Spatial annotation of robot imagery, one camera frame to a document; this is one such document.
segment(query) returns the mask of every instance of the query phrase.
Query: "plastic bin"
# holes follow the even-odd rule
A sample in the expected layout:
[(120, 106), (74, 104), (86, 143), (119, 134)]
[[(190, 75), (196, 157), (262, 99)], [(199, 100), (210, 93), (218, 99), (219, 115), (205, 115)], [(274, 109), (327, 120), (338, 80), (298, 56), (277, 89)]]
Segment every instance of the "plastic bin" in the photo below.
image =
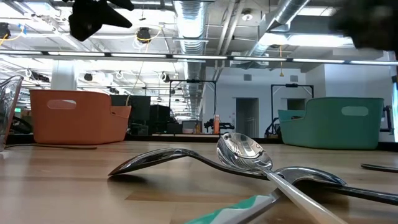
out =
[(123, 141), (130, 106), (111, 106), (104, 93), (31, 90), (34, 139), (41, 144)]
[(312, 99), (303, 118), (280, 121), (282, 139), (317, 149), (372, 150), (379, 143), (382, 110), (381, 98)]

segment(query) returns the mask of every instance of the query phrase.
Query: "desk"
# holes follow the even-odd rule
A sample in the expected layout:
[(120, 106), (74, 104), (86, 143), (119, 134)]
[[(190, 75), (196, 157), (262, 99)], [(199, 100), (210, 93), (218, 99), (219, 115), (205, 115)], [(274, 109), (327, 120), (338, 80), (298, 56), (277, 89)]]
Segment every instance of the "desk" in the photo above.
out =
[[(398, 194), (398, 174), (364, 170), (360, 163), (398, 166), (398, 154), (326, 151), (262, 145), (274, 169), (309, 166), (340, 176), (350, 186)], [(252, 195), (268, 194), (267, 181), (225, 174), (191, 158), (108, 179), (117, 165), (140, 153), (184, 147), (217, 161), (214, 143), (119, 142), (97, 150), (15, 147), (0, 153), (0, 220), (14, 224), (183, 223)], [(316, 198), (348, 223), (398, 223), (398, 207), (335, 194)], [(288, 200), (258, 223), (310, 223)]]

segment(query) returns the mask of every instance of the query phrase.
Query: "black utensil handle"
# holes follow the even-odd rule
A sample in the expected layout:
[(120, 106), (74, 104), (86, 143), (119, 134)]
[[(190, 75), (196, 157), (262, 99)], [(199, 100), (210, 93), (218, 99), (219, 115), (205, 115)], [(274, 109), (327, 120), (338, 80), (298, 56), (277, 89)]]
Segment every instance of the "black utensil handle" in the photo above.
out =
[(398, 169), (395, 167), (377, 166), (377, 165), (372, 165), (372, 164), (361, 164), (361, 167), (363, 169), (369, 169), (369, 170), (398, 173)]
[(354, 187), (333, 187), (333, 186), (323, 186), (324, 189), (329, 190), (330, 192), (362, 198), (365, 200), (372, 200), (374, 202), (386, 203), (389, 205), (398, 205), (398, 195), (390, 194), (385, 192), (377, 192), (374, 190), (367, 189), (358, 189)]

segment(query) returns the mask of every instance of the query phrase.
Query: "orange basket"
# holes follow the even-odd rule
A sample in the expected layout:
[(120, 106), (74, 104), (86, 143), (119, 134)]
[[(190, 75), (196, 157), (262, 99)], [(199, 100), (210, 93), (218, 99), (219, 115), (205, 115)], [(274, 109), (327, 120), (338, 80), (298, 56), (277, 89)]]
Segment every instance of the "orange basket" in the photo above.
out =
[(34, 139), (41, 144), (123, 141), (130, 106), (111, 106), (104, 93), (31, 90)]

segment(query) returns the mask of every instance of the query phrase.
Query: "metal frame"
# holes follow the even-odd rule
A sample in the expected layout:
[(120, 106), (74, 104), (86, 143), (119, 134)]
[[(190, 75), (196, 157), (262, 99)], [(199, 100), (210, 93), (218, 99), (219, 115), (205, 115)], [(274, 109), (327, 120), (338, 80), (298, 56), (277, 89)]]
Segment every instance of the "metal frame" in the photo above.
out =
[[(274, 86), (280, 86), (275, 92), (274, 92)], [(274, 120), (274, 94), (277, 93), (280, 88), (286, 87), (286, 88), (298, 88), (302, 87), (307, 93), (311, 95), (311, 97), (314, 97), (313, 94), (313, 85), (299, 85), (299, 84), (272, 84), (271, 85), (271, 122)], [(305, 87), (310, 87), (311, 88), (311, 93), (305, 88)]]
[(142, 54), (134, 52), (71, 52), (71, 51), (41, 51), (41, 50), (0, 50), (0, 56), (49, 58), (54, 60), (140, 60), (177, 62), (186, 60), (233, 60), (240, 62), (288, 62), (315, 63), (333, 65), (367, 65), (367, 66), (398, 66), (398, 62), (377, 60), (338, 60), (315, 58), (286, 58), (286, 57), (242, 57), (232, 55), (188, 55), (188, 54)]
[(169, 108), (171, 109), (172, 104), (172, 83), (173, 82), (187, 82), (187, 83), (213, 83), (214, 84), (214, 113), (216, 114), (216, 102), (217, 102), (217, 82), (216, 81), (207, 81), (207, 80), (170, 80), (169, 82)]

